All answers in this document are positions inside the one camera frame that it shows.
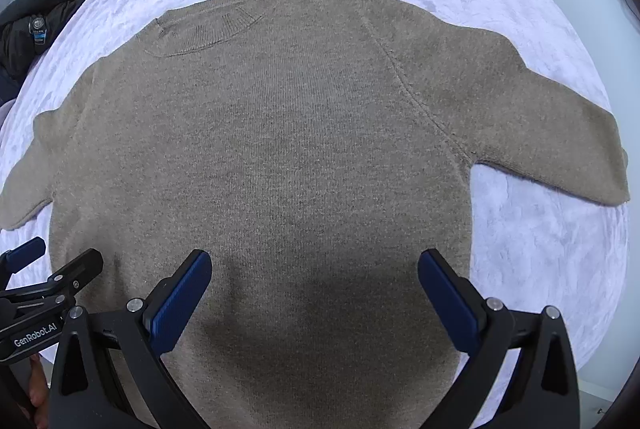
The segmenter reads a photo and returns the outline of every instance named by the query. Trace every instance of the silver bolt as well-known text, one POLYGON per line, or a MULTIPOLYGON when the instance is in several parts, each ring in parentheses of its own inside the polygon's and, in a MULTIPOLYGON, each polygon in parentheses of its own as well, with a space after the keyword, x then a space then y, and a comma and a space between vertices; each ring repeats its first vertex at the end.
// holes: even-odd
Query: silver bolt
POLYGON ((80 306, 74 306, 69 310, 69 317, 72 319, 78 319, 82 315, 82 308, 80 306))
POLYGON ((127 310, 129 310, 130 312, 137 312, 138 310, 140 310, 140 308, 142 308, 143 304, 144 303, 142 299, 132 299, 127 303, 127 310))
POLYGON ((545 308, 545 314, 547 314, 552 319, 558 319, 560 317, 560 310, 555 306, 547 306, 545 308))
POLYGON ((504 303, 499 299, 496 299, 495 297, 489 297, 486 300, 486 305, 489 306, 489 308, 491 308, 491 310, 493 310, 494 312, 497 312, 498 310, 502 310, 502 308, 504 308, 504 303))

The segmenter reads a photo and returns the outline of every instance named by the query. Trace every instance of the sweater's left sleeve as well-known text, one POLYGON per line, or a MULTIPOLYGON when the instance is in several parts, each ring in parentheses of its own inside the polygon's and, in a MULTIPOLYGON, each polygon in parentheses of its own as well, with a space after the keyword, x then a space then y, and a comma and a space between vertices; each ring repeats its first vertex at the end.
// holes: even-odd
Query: sweater's left sleeve
POLYGON ((527 69, 504 36, 395 0, 362 0, 399 77, 470 164, 484 162, 606 205, 629 199, 612 114, 527 69))
POLYGON ((0 229, 21 227, 52 202, 66 146, 92 86, 94 66, 82 74, 58 109, 40 113, 33 120, 33 140, 0 193, 0 229))

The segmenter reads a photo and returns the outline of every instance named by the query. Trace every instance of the ribbed neckline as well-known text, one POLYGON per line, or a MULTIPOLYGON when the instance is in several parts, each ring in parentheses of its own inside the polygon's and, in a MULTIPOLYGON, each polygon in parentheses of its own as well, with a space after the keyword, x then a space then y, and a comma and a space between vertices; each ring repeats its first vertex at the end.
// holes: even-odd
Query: ribbed neckline
POLYGON ((187 54, 226 41, 255 23, 278 0, 208 0, 169 10, 139 34, 156 57, 187 54))

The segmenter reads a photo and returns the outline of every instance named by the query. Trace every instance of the blue gripper pad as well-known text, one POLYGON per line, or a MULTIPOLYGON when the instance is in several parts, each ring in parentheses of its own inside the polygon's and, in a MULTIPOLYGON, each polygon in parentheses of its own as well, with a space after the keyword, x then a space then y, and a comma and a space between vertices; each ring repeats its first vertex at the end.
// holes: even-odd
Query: blue gripper pad
POLYGON ((211 258, 200 252, 151 320, 149 343, 157 357, 175 348, 209 281, 211 258))
POLYGON ((41 258, 46 250, 44 240, 41 237, 34 237, 6 254, 6 270, 12 274, 18 273, 36 259, 41 258))
POLYGON ((480 346, 478 319, 452 281, 458 277, 448 270, 450 277, 428 250, 420 254, 418 279, 422 288, 456 349, 473 355, 480 346))

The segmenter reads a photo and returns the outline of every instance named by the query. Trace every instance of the white bedspread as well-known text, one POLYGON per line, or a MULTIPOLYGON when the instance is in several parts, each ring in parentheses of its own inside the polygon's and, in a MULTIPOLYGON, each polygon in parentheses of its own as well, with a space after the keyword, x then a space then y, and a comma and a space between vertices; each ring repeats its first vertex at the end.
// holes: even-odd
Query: white bedspread
MULTIPOLYGON (((201 0, 87 0, 25 82, 0 131, 0 184, 33 138, 36 114, 55 109, 82 71, 165 10, 201 0)), ((607 95, 580 39, 551 0, 405 0, 453 24, 507 36, 527 66, 609 109, 607 95)), ((622 290, 626 207, 607 208, 566 196, 485 166, 472 171, 471 281, 508 307, 540 311, 557 305, 567 323, 578 367, 600 343, 622 290)), ((13 232, 0 250, 49 234, 51 205, 13 232)), ((15 276, 11 286, 44 281, 47 258, 15 276)), ((510 355, 478 418, 490 417, 506 387, 510 355)))

